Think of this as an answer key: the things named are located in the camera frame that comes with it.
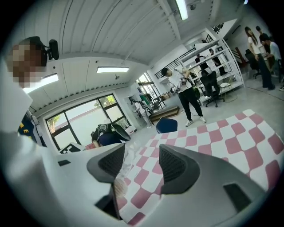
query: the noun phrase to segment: window frame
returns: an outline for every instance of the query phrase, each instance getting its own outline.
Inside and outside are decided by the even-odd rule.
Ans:
[[[140,79],[139,79],[140,77],[139,77],[139,78],[136,80],[136,82],[137,82],[137,84],[140,86],[140,88],[142,87],[143,90],[144,90],[145,92],[147,92],[144,86],[150,85],[151,89],[153,90],[153,93],[155,93],[155,95],[156,95],[156,97],[152,97],[152,98],[154,99],[154,98],[157,98],[157,97],[161,96],[161,94],[160,94],[160,92],[158,91],[156,85],[155,85],[154,82],[151,80],[149,74],[148,74],[147,72],[145,72],[145,73],[143,73],[141,76],[144,76],[144,77],[146,78],[146,80],[148,80],[148,82],[141,82]]]
[[[116,103],[111,104],[111,105],[109,105],[109,106],[107,106],[107,107],[103,107],[99,99],[100,99],[100,98],[107,97],[107,96],[110,96],[110,95],[112,95],[112,96],[114,97],[114,100],[115,100]],[[47,125],[49,134],[50,134],[50,136],[51,136],[51,138],[52,138],[52,140],[53,140],[53,143],[55,144],[56,148],[57,148],[59,151],[61,150],[61,148],[60,148],[59,145],[57,144],[56,139],[55,139],[55,136],[57,136],[58,134],[64,132],[64,131],[67,130],[67,129],[69,129],[69,130],[71,131],[71,133],[72,133],[73,137],[75,138],[76,142],[77,142],[79,145],[82,145],[82,144],[80,143],[79,139],[77,138],[75,132],[74,132],[73,129],[72,129],[72,126],[71,126],[71,124],[70,124],[70,122],[69,122],[69,119],[68,119],[68,117],[67,117],[67,115],[66,115],[66,112],[69,111],[69,110],[71,110],[71,109],[74,109],[74,108],[76,108],[76,107],[78,107],[78,106],[84,105],[84,104],[86,104],[86,103],[89,103],[89,102],[92,102],[92,101],[95,101],[95,100],[97,100],[97,101],[99,102],[99,104],[100,104],[102,110],[104,111],[106,117],[111,121],[111,123],[116,123],[116,122],[118,122],[119,120],[125,118],[125,120],[126,120],[127,124],[129,125],[129,127],[132,126],[132,125],[130,124],[130,122],[128,121],[127,117],[125,116],[123,110],[120,108],[120,105],[118,104],[118,102],[117,102],[117,100],[116,100],[116,98],[115,98],[115,96],[114,96],[113,93],[108,94],[108,95],[104,95],[104,96],[101,96],[101,97],[97,97],[97,98],[94,98],[94,99],[89,100],[89,101],[86,101],[86,102],[82,102],[82,103],[80,103],[80,104],[78,104],[78,105],[75,105],[75,106],[73,106],[73,107],[71,107],[71,108],[68,108],[68,109],[66,109],[66,110],[63,110],[63,111],[61,111],[60,113],[57,113],[57,114],[53,115],[52,117],[49,117],[49,118],[45,119],[45,123],[46,123],[46,125]],[[112,121],[112,120],[110,119],[110,116],[107,114],[106,110],[107,110],[107,109],[110,109],[111,107],[114,107],[114,106],[117,106],[117,107],[119,108],[120,112],[122,113],[122,117],[116,119],[115,121]],[[58,130],[55,131],[54,133],[51,133],[51,131],[50,131],[49,127],[48,127],[48,123],[47,123],[47,122],[48,122],[50,119],[52,119],[53,117],[56,117],[56,116],[58,116],[58,115],[60,115],[60,114],[64,114],[64,116],[65,116],[65,118],[66,118],[66,120],[67,120],[67,125],[65,125],[65,126],[63,126],[62,128],[58,129]]]

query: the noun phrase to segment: fluorescent light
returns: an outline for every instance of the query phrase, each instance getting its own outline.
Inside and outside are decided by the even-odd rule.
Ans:
[[[118,73],[127,72],[128,70],[127,67],[98,67],[97,73]]]
[[[186,20],[188,18],[185,0],[176,0],[177,7],[179,10],[179,14],[181,15],[182,20]]]
[[[23,90],[24,90],[25,93],[28,94],[31,91],[35,90],[35,89],[38,89],[38,88],[40,88],[40,87],[42,87],[44,85],[47,85],[47,84],[55,82],[55,81],[58,81],[57,73],[49,75],[49,76],[43,78],[41,81],[35,83],[35,86],[33,86],[33,87],[25,87],[25,88],[23,88]]]

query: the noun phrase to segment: black pants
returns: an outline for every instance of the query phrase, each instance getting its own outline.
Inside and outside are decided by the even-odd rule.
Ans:
[[[271,82],[271,74],[269,69],[266,66],[264,58],[261,54],[258,54],[258,67],[260,69],[261,77],[262,77],[262,86],[267,88],[273,88],[274,85]]]
[[[224,67],[220,67],[219,71],[221,76],[226,74]]]
[[[189,103],[195,108],[197,114],[201,117],[202,115],[202,110],[197,102],[195,93],[193,88],[188,88],[185,91],[181,92],[178,94],[179,99],[181,100],[181,104],[183,108],[185,109],[185,113],[187,116],[187,119],[191,121],[191,112],[189,109]]]

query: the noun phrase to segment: blue stool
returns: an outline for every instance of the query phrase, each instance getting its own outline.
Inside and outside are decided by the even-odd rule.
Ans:
[[[178,122],[174,119],[161,118],[156,124],[158,133],[171,133],[178,130]]]

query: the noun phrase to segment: white ceiling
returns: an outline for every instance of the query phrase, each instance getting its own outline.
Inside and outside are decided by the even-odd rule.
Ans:
[[[46,46],[57,40],[59,60],[47,63],[47,74],[58,73],[59,81],[30,93],[31,111],[91,89],[127,86],[173,42],[190,38],[193,29],[216,18],[227,20],[241,0],[198,0],[194,11],[191,2],[185,21],[174,0],[47,0],[35,5],[15,28],[8,48],[30,36],[39,36]],[[96,74],[98,66],[130,70],[115,80],[114,73]]]

